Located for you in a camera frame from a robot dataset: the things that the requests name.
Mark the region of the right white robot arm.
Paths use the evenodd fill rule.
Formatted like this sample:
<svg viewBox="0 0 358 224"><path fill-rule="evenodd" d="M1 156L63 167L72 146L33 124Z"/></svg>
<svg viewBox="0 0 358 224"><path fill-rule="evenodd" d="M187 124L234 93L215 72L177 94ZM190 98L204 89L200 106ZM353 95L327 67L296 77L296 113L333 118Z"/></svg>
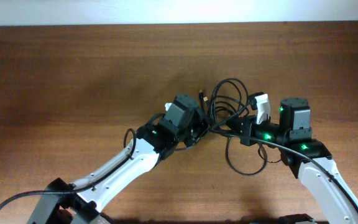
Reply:
<svg viewBox="0 0 358 224"><path fill-rule="evenodd" d="M312 137L308 100L285 98L280 102L280 119L270 120L266 94L253 97L253 116L235 115L227 122L241 144L266 144L280 150L282 162L314 197L329 223L358 223L358 199L338 171L332 154Z"/></svg>

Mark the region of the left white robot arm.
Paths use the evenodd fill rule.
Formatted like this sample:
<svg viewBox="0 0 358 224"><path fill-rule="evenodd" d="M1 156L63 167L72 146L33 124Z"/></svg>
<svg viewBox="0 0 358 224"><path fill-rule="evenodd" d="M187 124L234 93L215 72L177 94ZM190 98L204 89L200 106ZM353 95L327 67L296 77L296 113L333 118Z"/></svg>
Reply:
<svg viewBox="0 0 358 224"><path fill-rule="evenodd" d="M208 128L201 100L177 95L137 129L123 150L86 177L66 183L57 178L47 186L50 195L41 196L29 223L107 223L102 211L125 187L140 175L167 159L178 145L194 146Z"/></svg>

